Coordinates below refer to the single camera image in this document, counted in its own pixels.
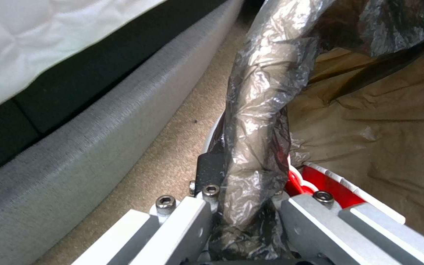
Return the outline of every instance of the gray fabric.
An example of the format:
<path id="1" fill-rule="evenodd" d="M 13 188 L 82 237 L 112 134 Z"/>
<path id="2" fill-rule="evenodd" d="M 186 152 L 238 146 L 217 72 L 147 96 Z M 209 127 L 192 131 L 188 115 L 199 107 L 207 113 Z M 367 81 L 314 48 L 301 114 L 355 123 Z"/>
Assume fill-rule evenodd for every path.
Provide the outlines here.
<path id="1" fill-rule="evenodd" d="M 221 5 L 0 168 L 0 264 L 33 262 L 118 184 L 205 71 L 242 2 Z"/>

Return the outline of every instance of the metal plate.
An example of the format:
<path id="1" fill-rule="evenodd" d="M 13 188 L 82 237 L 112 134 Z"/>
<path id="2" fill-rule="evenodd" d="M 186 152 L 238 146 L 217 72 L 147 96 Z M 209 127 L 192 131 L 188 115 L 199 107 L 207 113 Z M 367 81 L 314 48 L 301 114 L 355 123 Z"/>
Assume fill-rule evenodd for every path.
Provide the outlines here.
<path id="1" fill-rule="evenodd" d="M 290 243 L 303 258 L 328 257 L 335 264 L 399 264 L 311 195 L 283 201 L 279 211 Z"/>
<path id="2" fill-rule="evenodd" d="M 72 265 L 126 265 L 159 227 L 156 216 L 130 210 Z"/>
<path id="3" fill-rule="evenodd" d="M 212 224 L 208 203 L 185 197 L 131 265 L 179 265 L 197 260 L 207 242 Z"/>
<path id="4" fill-rule="evenodd" d="M 369 203 L 340 211 L 339 216 L 402 264 L 424 264 L 424 236 Z"/>

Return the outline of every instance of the screw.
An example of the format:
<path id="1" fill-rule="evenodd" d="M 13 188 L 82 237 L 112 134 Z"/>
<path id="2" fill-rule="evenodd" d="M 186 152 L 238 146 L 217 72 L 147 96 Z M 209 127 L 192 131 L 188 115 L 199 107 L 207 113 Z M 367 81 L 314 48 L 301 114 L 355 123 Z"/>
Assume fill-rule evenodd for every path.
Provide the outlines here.
<path id="1" fill-rule="evenodd" d="M 160 215 L 170 215 L 176 208 L 176 199 L 171 195 L 162 195 L 156 199 L 156 211 Z"/>
<path id="2" fill-rule="evenodd" d="M 189 181 L 189 194 L 194 195 L 195 193 L 195 181 Z"/>
<path id="3" fill-rule="evenodd" d="M 216 202 L 219 199 L 219 186 L 215 184 L 209 184 L 202 189 L 202 197 L 209 203 Z"/>
<path id="4" fill-rule="evenodd" d="M 333 195 L 331 195 L 327 191 L 315 191 L 313 193 L 313 198 L 318 200 L 318 202 L 323 204 L 323 205 L 331 205 L 335 201 L 333 199 Z"/>

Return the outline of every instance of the plastic bag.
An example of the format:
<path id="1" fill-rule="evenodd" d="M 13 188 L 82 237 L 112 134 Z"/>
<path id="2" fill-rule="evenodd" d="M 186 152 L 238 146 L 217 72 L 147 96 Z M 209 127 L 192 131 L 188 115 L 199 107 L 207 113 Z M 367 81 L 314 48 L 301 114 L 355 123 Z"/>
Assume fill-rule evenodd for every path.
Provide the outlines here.
<path id="1" fill-rule="evenodd" d="M 307 86 L 319 54 L 345 47 L 382 58 L 422 42 L 424 0 L 267 0 L 229 79 L 223 219 L 214 235 L 232 230 L 233 236 L 213 244 L 211 252 L 220 259 L 236 258 L 233 253 L 241 250 L 234 250 L 231 237 L 242 240 L 244 233 L 250 233 L 259 223 L 257 216 L 269 210 L 269 198 L 286 183 L 282 156 L 289 141 L 280 137 L 278 117 Z M 249 240 L 247 249 L 260 249 L 253 242 Z M 274 252 L 264 258 L 281 256 L 282 252 Z"/>

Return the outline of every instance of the hex socket screw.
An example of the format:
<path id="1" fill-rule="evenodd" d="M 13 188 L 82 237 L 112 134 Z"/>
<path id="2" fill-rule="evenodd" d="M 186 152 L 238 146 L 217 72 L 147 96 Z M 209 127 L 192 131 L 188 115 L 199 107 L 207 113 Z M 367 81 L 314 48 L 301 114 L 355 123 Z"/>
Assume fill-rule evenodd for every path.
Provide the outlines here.
<path id="1" fill-rule="evenodd" d="M 176 199 L 171 195 L 161 195 L 156 199 L 156 211 L 159 215 L 170 215 L 176 209 Z"/>
<path id="2" fill-rule="evenodd" d="M 220 187 L 215 184 L 209 184 L 202 189 L 202 198 L 209 202 L 215 203 L 219 201 Z"/>
<path id="3" fill-rule="evenodd" d="M 335 201 L 333 195 L 331 195 L 328 191 L 315 191 L 313 193 L 313 198 L 325 206 L 331 206 Z"/>

